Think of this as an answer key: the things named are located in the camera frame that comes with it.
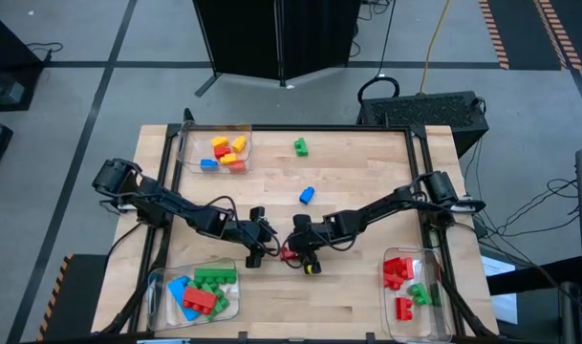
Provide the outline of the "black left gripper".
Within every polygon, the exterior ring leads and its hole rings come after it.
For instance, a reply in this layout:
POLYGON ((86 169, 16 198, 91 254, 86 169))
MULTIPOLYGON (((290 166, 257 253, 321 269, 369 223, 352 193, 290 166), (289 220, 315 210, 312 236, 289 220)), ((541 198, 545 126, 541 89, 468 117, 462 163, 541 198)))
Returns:
POLYGON ((248 220, 236 220, 236 212, 230 209, 223 229, 223 240, 234 244, 240 244, 249 250, 245 266, 248 269, 261 267, 264 256, 277 257, 280 254, 280 241, 277 231, 271 228, 265 229, 265 209, 256 206, 250 210, 248 220), (274 248, 267 248, 266 242, 275 243, 274 248))

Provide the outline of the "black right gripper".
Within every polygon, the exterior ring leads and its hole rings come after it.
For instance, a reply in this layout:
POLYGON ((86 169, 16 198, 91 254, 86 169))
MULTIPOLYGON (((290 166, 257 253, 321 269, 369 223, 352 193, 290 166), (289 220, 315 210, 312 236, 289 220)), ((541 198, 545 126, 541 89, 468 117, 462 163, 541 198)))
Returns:
POLYGON ((316 251, 333 244, 334 217, 327 216, 321 223, 314 223, 309 215, 298 214, 292 221, 294 229, 284 242, 284 247, 296 252, 290 259, 300 262, 305 274, 319 274, 321 266, 316 251))

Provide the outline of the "long green four-stud block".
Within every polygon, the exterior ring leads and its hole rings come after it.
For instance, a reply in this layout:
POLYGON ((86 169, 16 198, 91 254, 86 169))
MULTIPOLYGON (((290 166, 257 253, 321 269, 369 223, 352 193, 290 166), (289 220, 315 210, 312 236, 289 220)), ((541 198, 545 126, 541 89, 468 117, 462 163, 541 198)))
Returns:
POLYGON ((237 282, 236 269, 197 268, 194 271, 196 284, 234 284, 237 282))

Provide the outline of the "wide large green block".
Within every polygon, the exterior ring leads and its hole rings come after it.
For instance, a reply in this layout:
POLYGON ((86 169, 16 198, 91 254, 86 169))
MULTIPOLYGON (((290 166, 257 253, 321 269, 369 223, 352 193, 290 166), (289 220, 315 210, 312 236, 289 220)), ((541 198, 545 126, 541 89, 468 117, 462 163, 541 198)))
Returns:
POLYGON ((190 281, 186 289, 201 290, 203 292, 212 293, 217 296, 216 305, 211 309, 210 313, 205 316, 208 321, 212 321, 217 315, 219 315, 229 306, 229 301, 225 298, 225 293, 218 287, 216 283, 196 283, 194 281, 190 281))

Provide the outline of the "large red block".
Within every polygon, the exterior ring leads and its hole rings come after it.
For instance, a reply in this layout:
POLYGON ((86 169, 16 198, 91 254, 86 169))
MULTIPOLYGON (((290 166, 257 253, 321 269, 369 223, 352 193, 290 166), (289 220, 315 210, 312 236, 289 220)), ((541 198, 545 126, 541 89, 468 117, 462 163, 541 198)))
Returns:
POLYGON ((211 314, 218 302, 218 296, 209 291, 186 287, 183 292, 182 306, 203 314, 211 314))

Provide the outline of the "large blue block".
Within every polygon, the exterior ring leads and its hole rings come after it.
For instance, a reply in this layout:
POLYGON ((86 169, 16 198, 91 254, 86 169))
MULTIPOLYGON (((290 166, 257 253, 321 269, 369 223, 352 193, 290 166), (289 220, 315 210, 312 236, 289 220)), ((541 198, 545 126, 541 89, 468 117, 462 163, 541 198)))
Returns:
POLYGON ((198 312, 183 306, 183 293, 190 281, 191 279, 188 276, 180 276, 168 284, 168 290, 171 292, 177 306, 187 321, 193 321, 200 315, 198 312))

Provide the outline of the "black computer case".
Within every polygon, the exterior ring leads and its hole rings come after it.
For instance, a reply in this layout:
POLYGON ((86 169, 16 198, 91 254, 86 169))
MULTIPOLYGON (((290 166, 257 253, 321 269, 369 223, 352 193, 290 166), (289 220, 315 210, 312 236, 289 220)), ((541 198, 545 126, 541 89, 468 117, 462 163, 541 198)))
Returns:
POLYGON ((358 124, 449 126, 460 158, 488 131, 485 100, 472 91, 366 99, 358 124))

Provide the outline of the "black striped-edge floor mat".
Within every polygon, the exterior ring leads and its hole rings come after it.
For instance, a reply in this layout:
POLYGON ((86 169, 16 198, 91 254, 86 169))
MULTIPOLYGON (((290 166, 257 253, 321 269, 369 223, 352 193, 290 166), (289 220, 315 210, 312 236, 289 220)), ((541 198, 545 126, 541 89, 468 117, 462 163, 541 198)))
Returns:
POLYGON ((37 341, 66 340, 91 334, 107 258, 70 254, 63 258, 37 341))

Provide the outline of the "black partition panel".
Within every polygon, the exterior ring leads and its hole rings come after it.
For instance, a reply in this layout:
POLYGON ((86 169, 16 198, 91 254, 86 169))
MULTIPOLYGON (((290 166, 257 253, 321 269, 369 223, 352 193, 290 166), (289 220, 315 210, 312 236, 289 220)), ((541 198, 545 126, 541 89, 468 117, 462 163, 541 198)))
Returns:
POLYGON ((192 0, 215 75, 287 81, 349 62, 362 0, 192 0))

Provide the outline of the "white paper sheet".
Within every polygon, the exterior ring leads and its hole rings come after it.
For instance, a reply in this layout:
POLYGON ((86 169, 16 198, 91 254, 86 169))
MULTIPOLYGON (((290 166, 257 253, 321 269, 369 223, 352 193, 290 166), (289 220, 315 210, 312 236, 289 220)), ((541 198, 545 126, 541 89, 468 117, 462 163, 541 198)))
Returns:
MULTIPOLYGON (((482 261, 487 277, 516 270, 512 264, 485 256, 482 257, 482 261)), ((497 320, 513 325, 518 324, 517 295, 515 293, 495 295, 491 297, 491 301, 497 320)))

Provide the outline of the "black desk beam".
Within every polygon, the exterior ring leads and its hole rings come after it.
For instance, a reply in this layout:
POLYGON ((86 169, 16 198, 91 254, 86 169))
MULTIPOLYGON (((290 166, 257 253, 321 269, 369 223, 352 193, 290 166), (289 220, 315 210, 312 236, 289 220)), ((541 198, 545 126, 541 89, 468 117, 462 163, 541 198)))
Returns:
POLYGON ((563 282, 582 283, 582 257, 492 275, 486 281, 491 295, 557 288, 563 282))

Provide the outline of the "dark laptop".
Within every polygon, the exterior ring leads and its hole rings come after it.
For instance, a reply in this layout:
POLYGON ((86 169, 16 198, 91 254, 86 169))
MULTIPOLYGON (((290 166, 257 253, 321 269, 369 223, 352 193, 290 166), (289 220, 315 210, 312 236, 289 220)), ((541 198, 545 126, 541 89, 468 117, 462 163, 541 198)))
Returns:
POLYGON ((582 286, 565 282, 559 297, 559 344, 582 344, 582 286))

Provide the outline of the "grey box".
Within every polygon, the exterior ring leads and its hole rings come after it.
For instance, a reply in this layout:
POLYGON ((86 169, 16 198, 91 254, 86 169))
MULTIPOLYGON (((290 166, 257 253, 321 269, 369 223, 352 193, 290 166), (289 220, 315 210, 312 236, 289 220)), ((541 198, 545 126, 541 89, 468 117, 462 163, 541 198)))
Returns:
POLYGON ((25 88, 18 82, 0 83, 0 106, 18 104, 25 88))

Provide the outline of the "black cabinet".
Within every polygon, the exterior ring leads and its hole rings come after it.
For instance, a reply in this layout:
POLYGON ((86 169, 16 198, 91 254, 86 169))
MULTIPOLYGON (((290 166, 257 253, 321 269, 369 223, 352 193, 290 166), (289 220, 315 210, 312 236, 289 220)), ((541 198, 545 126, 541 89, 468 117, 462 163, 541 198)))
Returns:
POLYGON ((0 112, 28 110, 43 69, 43 61, 0 20, 0 83, 18 82, 25 88, 20 103, 0 106, 0 112))

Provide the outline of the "black metal table frame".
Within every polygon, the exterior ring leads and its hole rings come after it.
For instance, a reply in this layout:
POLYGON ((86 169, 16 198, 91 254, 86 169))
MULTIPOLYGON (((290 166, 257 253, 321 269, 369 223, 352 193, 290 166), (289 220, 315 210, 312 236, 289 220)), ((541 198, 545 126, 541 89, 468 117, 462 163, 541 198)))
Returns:
MULTIPOLYGON (((166 134, 172 125, 143 125, 135 153, 129 153, 147 176, 158 177, 166 134)), ((241 218, 262 205, 281 241, 292 230, 294 214, 321 216, 365 206, 410 183, 406 140, 401 132, 365 126, 302 125, 253 126, 251 169, 241 175, 193 173, 180 165, 179 191, 194 203, 228 195, 241 218), (309 156, 299 158, 293 142, 304 138, 309 156), (315 196, 308 206, 298 197, 306 186, 315 196)), ((426 127, 433 169, 444 170, 463 195, 463 176, 448 127, 426 127)), ((110 258, 98 299, 92 331, 102 330, 134 291, 146 234, 140 228, 125 239, 110 258)), ((499 331, 485 279, 476 235, 469 228, 447 230, 456 286, 471 310, 493 332, 499 331)), ((167 265, 233 258, 240 273, 239 313, 228 321, 156 333, 157 336, 239 339, 376 339, 390 336, 382 328, 378 265, 389 247, 421 247, 423 240, 416 211, 402 212, 368 227, 347 252, 323 248, 318 252, 323 272, 307 276, 290 269, 279 258, 265 257, 259 269, 244 268, 248 250, 196 234, 175 219, 167 265)))

